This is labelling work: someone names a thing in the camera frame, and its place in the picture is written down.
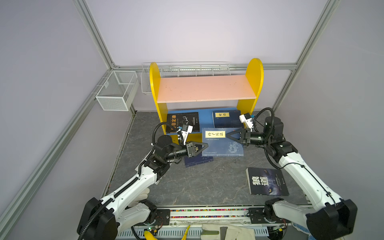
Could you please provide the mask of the blue book dotted circle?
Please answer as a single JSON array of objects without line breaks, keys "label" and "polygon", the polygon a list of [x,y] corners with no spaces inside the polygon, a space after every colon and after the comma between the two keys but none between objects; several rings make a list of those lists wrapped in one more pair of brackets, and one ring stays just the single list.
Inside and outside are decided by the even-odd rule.
[{"label": "blue book dotted circle", "polygon": [[213,157],[203,157],[202,155],[198,155],[193,158],[185,157],[184,163],[185,163],[185,167],[189,168],[189,167],[209,163],[209,162],[212,162],[213,160],[214,160]]}]

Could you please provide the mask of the blue book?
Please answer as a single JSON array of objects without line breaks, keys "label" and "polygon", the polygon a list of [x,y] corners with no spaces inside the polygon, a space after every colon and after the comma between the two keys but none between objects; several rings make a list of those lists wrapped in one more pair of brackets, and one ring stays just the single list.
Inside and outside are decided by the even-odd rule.
[{"label": "blue book", "polygon": [[240,121],[240,110],[217,110],[213,111],[215,128],[243,128]]},{"label": "blue book", "polygon": [[239,130],[238,128],[203,128],[203,143],[208,144],[208,148],[203,150],[203,157],[243,157],[243,145],[227,138]]}]

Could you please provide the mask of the black book yellow title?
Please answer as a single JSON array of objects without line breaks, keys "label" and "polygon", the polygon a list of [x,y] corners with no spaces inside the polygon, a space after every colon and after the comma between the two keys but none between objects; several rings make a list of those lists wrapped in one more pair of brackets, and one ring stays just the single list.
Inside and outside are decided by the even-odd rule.
[{"label": "black book yellow title", "polygon": [[200,131],[200,119],[198,112],[168,114],[167,123],[174,128],[182,127],[183,125],[192,126],[193,133]]}]

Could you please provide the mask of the dark book white characters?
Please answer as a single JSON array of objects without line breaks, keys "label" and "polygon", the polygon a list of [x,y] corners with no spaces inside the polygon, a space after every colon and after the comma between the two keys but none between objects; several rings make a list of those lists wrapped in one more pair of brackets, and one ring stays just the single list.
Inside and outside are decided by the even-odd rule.
[{"label": "dark book white characters", "polygon": [[289,190],[281,170],[247,168],[249,192],[251,195],[288,196]]}]

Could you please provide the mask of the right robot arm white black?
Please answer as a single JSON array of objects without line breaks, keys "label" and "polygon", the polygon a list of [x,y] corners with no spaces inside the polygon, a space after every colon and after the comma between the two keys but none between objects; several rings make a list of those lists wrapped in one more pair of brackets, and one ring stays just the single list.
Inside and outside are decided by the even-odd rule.
[{"label": "right robot arm white black", "polygon": [[265,119],[262,132],[256,130],[259,114],[239,116],[245,124],[243,129],[226,137],[244,146],[253,145],[264,149],[268,162],[277,170],[286,170],[303,190],[312,204],[304,208],[291,204],[282,198],[265,202],[263,216],[267,222],[288,220],[309,230],[317,240],[336,240],[354,231],[358,207],[352,200],[344,200],[328,187],[307,165],[297,148],[288,142],[283,134],[284,124],[275,116],[272,108],[266,108],[271,115]]}]

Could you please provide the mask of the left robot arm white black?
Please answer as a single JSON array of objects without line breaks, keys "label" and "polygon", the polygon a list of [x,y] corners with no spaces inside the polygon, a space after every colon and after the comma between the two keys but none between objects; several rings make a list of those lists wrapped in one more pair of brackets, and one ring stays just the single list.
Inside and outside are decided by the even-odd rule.
[{"label": "left robot arm white black", "polygon": [[152,149],[136,167],[136,174],[100,200],[90,199],[83,210],[77,233],[80,240],[114,240],[121,231],[137,224],[153,223],[157,207],[145,198],[148,188],[158,184],[172,163],[193,158],[208,148],[207,143],[188,141],[190,127],[174,127],[178,142],[169,135],[156,136],[167,123],[156,125]]}]

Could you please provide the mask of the yellow shelf with coloured boards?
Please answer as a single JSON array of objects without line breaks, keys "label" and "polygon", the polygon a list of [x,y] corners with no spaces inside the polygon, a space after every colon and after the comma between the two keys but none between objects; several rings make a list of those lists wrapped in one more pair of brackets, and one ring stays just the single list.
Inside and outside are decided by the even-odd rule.
[{"label": "yellow shelf with coloured boards", "polygon": [[264,83],[260,59],[252,59],[244,75],[162,78],[157,63],[149,67],[151,91],[161,122],[167,121],[169,103],[237,100],[237,110],[252,114]]}]

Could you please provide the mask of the white work glove left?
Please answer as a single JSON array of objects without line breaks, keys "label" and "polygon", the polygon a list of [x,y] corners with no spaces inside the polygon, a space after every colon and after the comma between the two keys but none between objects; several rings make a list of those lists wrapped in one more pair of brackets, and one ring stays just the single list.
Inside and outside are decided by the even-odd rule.
[{"label": "white work glove left", "polygon": [[145,190],[143,190],[131,203],[128,204],[128,208],[134,207],[142,200],[146,200],[148,198],[149,193],[150,193],[149,188],[146,188]]}]

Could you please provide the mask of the white grey glove front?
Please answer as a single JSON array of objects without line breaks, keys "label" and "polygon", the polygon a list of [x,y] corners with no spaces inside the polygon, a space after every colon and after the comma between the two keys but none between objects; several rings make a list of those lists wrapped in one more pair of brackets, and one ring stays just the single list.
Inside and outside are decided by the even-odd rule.
[{"label": "white grey glove front", "polygon": [[233,225],[203,224],[201,240],[255,240],[253,229]]}]

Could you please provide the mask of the yellow thin tool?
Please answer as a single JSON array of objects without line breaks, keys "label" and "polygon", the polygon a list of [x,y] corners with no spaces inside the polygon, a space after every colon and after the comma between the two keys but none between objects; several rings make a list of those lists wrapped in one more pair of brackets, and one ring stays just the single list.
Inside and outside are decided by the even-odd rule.
[{"label": "yellow thin tool", "polygon": [[181,240],[186,240],[187,239],[187,236],[188,236],[188,233],[189,233],[189,229],[190,229],[190,225],[186,228],[185,232],[184,232],[184,235],[183,237],[181,238]]}]

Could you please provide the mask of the white mesh box basket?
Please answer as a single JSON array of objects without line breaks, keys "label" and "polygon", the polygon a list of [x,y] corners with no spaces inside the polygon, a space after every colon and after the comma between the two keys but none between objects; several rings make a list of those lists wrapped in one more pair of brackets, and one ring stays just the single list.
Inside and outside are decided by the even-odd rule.
[{"label": "white mesh box basket", "polygon": [[127,112],[139,88],[135,71],[111,71],[96,99],[104,111]]}]

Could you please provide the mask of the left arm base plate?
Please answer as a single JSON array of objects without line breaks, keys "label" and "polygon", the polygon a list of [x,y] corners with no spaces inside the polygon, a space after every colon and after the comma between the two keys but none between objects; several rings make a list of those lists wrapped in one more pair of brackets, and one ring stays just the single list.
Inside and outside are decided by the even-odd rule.
[{"label": "left arm base plate", "polygon": [[148,218],[140,226],[168,226],[171,220],[170,209],[157,209],[150,212]]}]

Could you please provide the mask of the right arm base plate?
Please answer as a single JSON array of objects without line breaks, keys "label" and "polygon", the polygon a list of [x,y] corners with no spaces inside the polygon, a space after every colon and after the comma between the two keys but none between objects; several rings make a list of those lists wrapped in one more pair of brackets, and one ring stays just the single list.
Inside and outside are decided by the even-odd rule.
[{"label": "right arm base plate", "polygon": [[264,207],[248,208],[246,216],[250,219],[252,224],[267,224]]}]

